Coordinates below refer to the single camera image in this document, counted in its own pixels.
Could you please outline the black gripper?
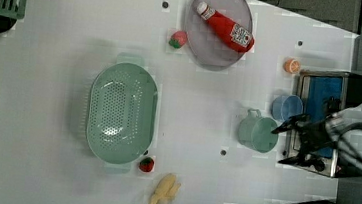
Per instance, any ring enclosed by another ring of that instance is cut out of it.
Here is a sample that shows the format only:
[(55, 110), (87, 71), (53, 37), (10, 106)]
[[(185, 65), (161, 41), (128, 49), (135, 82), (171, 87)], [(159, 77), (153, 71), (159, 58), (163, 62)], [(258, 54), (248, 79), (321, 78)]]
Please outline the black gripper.
[(311, 167), (324, 170), (325, 163), (321, 158), (331, 158), (333, 142), (326, 130), (325, 122), (309, 123), (310, 117), (308, 114), (299, 114), (289, 117), (279, 127), (272, 131), (272, 134), (280, 134), (287, 131), (296, 130), (299, 132), (300, 138), (300, 153), (316, 155), (306, 157), (305, 155), (296, 155), (285, 158), (280, 161), (280, 164), (287, 164), (298, 167)]

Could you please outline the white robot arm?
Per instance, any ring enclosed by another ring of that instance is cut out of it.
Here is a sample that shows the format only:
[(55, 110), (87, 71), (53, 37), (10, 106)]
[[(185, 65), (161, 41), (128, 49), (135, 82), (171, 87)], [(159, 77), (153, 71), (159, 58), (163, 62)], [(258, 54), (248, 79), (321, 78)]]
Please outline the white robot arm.
[(308, 114), (295, 115), (274, 133), (288, 131), (297, 135), (298, 152), (282, 159), (282, 164), (327, 170), (336, 178), (362, 177), (362, 103), (343, 110), (330, 100), (323, 119), (313, 121)]

